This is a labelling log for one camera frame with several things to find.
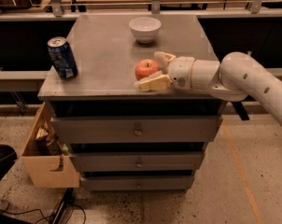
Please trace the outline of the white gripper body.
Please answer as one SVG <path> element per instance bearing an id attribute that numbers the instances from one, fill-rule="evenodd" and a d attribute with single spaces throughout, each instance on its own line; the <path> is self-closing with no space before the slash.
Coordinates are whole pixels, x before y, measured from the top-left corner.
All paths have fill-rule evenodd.
<path id="1" fill-rule="evenodd" d="M 194 62 L 193 57 L 178 57 L 169 63 L 167 74 L 176 89 L 190 89 L 190 73 Z"/>

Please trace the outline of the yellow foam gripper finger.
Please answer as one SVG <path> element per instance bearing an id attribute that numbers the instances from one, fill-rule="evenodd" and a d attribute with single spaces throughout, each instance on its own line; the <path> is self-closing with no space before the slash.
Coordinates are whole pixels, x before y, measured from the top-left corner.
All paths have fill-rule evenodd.
<path id="1" fill-rule="evenodd" d="M 164 74 L 167 74 L 170 62 L 176 58 L 176 55 L 163 51 L 156 51 L 154 53 L 154 58 L 159 64 L 159 67 L 161 68 L 162 72 Z"/>
<path id="2" fill-rule="evenodd" d="M 134 83 L 134 88 L 140 91 L 161 91 L 167 90 L 173 81 L 161 71 L 155 72 L 148 77 L 141 78 Z"/>

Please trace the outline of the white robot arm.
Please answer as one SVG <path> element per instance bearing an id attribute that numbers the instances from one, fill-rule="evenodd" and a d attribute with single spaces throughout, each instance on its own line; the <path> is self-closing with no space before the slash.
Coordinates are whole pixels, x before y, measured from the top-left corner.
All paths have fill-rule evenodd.
<path id="1" fill-rule="evenodd" d="M 162 69 L 136 81 L 136 89 L 200 90 L 229 102 L 251 96 L 282 126 L 282 81 L 251 56 L 232 52 L 219 62 L 157 51 L 154 57 Z"/>

